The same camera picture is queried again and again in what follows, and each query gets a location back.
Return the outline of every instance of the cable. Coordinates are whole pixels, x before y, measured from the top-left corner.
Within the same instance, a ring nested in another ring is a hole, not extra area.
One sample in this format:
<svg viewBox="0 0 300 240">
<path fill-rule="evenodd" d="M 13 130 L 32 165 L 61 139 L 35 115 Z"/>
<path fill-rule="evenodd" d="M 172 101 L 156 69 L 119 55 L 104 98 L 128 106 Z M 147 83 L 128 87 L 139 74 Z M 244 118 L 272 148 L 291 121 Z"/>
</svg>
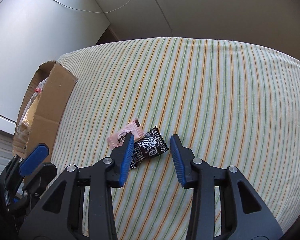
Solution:
<svg viewBox="0 0 300 240">
<path fill-rule="evenodd" d="M 163 11 L 162 11 L 162 9 L 161 9 L 161 6 L 160 6 L 160 4 L 158 3 L 158 1 L 157 1 L 157 0 L 155 0 L 155 2 L 157 3 L 157 6 L 159 7 L 159 9 L 160 9 L 160 11 L 161 11 L 161 13 L 162 13 L 162 15 L 163 15 L 164 19 L 166 20 L 166 22 L 167 22 L 167 24 L 168 24 L 168 26 L 169 26 L 169 29 L 170 29 L 170 31 L 171 31 L 171 36 L 173 37 L 172 28 L 171 28 L 171 26 L 170 26 L 170 24 L 169 24 L 169 22 L 168 22 L 168 20 L 167 20 L 166 16 L 164 15 L 164 12 L 163 12 Z"/>
<path fill-rule="evenodd" d="M 53 1 L 56 2 L 56 3 L 58 3 L 58 4 L 60 4 L 60 5 L 62 5 L 62 6 L 64 6 L 64 7 L 67 7 L 67 8 L 69 8 L 69 9 L 73 9 L 73 10 L 77 10 L 77 11 L 91 12 L 91 13 L 110 13 L 110 12 L 116 11 L 116 10 L 122 8 L 123 6 L 127 5 L 131 0 L 127 1 L 124 5 L 120 6 L 119 8 L 114 9 L 114 10 L 111 10 L 111 11 L 109 11 L 109 12 L 93 12 L 93 11 L 81 10 L 81 9 L 72 8 L 72 7 L 70 7 L 70 6 L 64 5 L 63 3 L 60 3 L 60 2 L 58 2 L 57 0 L 53 0 Z M 170 29 L 170 32 L 171 32 L 171 36 L 173 37 L 172 28 L 171 28 L 170 23 L 168 22 L 168 20 L 167 20 L 167 18 L 166 18 L 166 16 L 165 16 L 164 12 L 163 12 L 162 9 L 161 9 L 160 4 L 158 3 L 157 0 L 154 0 L 154 1 L 157 3 L 158 8 L 160 9 L 160 11 L 161 11 L 161 13 L 162 13 L 162 15 L 163 15 L 163 17 L 164 17 L 166 23 L 167 23 L 168 26 L 169 26 L 169 29 Z"/>
<path fill-rule="evenodd" d="M 127 1 L 124 5 L 120 6 L 119 8 L 114 9 L 114 10 L 109 11 L 109 12 L 93 12 L 93 11 L 81 10 L 81 9 L 77 9 L 77 8 L 72 8 L 72 7 L 70 7 L 70 6 L 66 6 L 66 5 L 64 5 L 64 4 L 62 4 L 62 3 L 60 3 L 60 2 L 58 2 L 58 1 L 56 1 L 56 0 L 53 0 L 53 1 L 55 1 L 56 3 L 58 3 L 58 4 L 60 4 L 60 5 L 64 6 L 64 7 L 67 7 L 67 8 L 69 8 L 69 9 L 73 9 L 73 10 L 77 10 L 77 11 L 82 11 L 82 12 L 92 12 L 92 13 L 110 13 L 110 12 L 116 11 L 116 10 L 122 8 L 123 6 L 127 5 L 131 0 Z"/>
</svg>

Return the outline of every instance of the pink candy wrapper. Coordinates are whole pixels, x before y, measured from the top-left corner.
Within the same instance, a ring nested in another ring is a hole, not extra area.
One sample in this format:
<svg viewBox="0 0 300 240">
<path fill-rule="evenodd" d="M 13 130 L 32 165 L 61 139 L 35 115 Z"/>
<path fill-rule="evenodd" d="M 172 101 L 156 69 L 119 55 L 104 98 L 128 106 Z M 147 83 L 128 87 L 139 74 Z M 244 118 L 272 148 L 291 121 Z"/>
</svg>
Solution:
<svg viewBox="0 0 300 240">
<path fill-rule="evenodd" d="M 134 141 L 139 140 L 143 136 L 143 130 L 140 128 L 140 124 L 137 119 L 134 119 L 132 122 L 120 129 L 120 131 L 110 135 L 107 138 L 110 148 L 113 149 L 114 147 L 121 146 L 127 133 L 133 134 Z"/>
</svg>

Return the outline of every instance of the cardboard box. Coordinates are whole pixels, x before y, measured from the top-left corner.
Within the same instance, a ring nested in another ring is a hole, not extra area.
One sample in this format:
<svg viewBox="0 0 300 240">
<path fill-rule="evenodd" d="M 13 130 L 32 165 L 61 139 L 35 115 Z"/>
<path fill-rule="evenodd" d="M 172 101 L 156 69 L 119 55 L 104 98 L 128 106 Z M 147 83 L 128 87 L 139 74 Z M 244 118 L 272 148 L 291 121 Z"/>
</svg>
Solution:
<svg viewBox="0 0 300 240">
<path fill-rule="evenodd" d="M 37 108 L 31 113 L 33 119 L 28 141 L 24 143 L 16 136 L 17 126 L 36 87 L 46 78 L 45 85 L 37 100 Z M 62 114 L 77 80 L 73 74 L 56 61 L 49 61 L 39 66 L 29 84 L 19 110 L 12 142 L 13 155 L 18 154 L 20 157 L 25 158 L 39 143 L 45 143 L 49 147 L 49 156 L 44 162 L 51 160 L 51 153 Z"/>
</svg>

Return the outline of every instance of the bed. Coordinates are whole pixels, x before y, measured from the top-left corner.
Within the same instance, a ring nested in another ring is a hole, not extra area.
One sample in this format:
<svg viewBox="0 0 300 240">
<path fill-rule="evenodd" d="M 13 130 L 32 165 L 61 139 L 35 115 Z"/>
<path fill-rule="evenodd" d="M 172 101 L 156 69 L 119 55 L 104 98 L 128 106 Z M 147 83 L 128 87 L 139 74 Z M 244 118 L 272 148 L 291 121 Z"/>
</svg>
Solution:
<svg viewBox="0 0 300 240">
<path fill-rule="evenodd" d="M 58 174 L 109 156 L 106 138 L 137 118 L 168 145 L 178 133 L 211 166 L 237 166 L 284 232 L 299 216 L 300 61 L 242 42 L 163 37 L 85 48 L 58 62 L 78 78 L 52 152 Z M 170 151 L 131 170 L 112 197 L 119 239 L 185 239 L 192 191 L 178 184 Z M 216 207 L 218 235 L 218 191 Z M 84 214 L 88 234 L 87 202 Z"/>
</svg>

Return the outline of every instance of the blue gripper pad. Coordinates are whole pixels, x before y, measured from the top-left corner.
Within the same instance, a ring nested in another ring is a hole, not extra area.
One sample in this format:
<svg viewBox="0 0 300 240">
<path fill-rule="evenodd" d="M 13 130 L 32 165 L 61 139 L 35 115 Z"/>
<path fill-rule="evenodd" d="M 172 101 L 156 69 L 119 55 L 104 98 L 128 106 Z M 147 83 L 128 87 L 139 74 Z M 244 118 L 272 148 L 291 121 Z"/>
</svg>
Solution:
<svg viewBox="0 0 300 240">
<path fill-rule="evenodd" d="M 123 146 L 126 147 L 126 150 L 120 167 L 119 185 L 121 187 L 127 181 L 128 173 L 130 171 L 130 163 L 132 159 L 133 149 L 134 149 L 134 136 L 131 134 L 130 138 L 126 137 L 126 139 L 128 139 L 129 141 L 128 143 L 126 143 L 126 140 L 124 140 L 123 143 Z"/>
<path fill-rule="evenodd" d="M 45 144 L 39 144 L 32 153 L 20 164 L 20 175 L 30 175 L 48 157 L 49 148 Z"/>
<path fill-rule="evenodd" d="M 179 152 L 177 142 L 174 136 L 171 136 L 170 139 L 170 147 L 171 147 L 171 155 L 174 163 L 174 167 L 176 170 L 177 178 L 182 187 L 186 184 L 186 176 L 185 176 L 185 165 L 183 163 L 181 154 Z"/>
</svg>

